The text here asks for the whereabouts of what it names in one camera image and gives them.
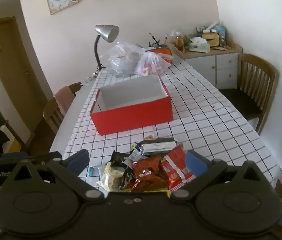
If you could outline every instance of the chip bag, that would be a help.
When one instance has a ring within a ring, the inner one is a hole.
[[[123,171],[117,171],[111,167],[111,162],[105,166],[105,170],[98,185],[103,187],[106,191],[118,191],[123,177]]]
[[[160,177],[160,158],[151,157],[132,164],[136,182],[132,192],[156,190],[168,186],[165,179]]]
[[[169,179],[169,189],[171,191],[178,190],[195,178],[194,174],[185,165],[183,145],[179,145],[169,152],[161,160],[161,167]]]

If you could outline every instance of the black chair seat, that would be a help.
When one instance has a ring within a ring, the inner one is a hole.
[[[250,120],[262,114],[262,110],[254,100],[241,90],[221,89],[220,92],[234,105],[245,119]]]

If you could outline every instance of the red box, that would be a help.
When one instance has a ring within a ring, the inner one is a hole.
[[[100,135],[173,120],[170,94],[159,75],[101,87],[90,116]]]

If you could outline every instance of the cabinet drawer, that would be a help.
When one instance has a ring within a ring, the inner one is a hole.
[[[239,53],[223,54],[216,56],[217,69],[237,67]]]
[[[198,71],[212,85],[215,86],[215,56],[197,57],[185,60],[190,66]]]
[[[219,88],[219,85],[225,84],[225,83],[231,83],[236,88],[237,84],[237,67],[234,68],[226,68],[221,69],[217,71],[217,88]]]
[[[236,81],[229,81],[229,82],[224,82],[224,83],[218,83],[216,85],[216,88],[218,90],[220,89],[236,89],[237,87],[237,82]]]

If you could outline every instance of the red pouch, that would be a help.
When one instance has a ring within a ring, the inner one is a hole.
[[[168,183],[160,177],[160,158],[151,157],[132,164],[136,182],[131,192],[156,190],[168,186]]]
[[[161,167],[169,178],[169,189],[176,191],[195,176],[185,165],[185,153],[183,145],[175,147],[161,160]]]

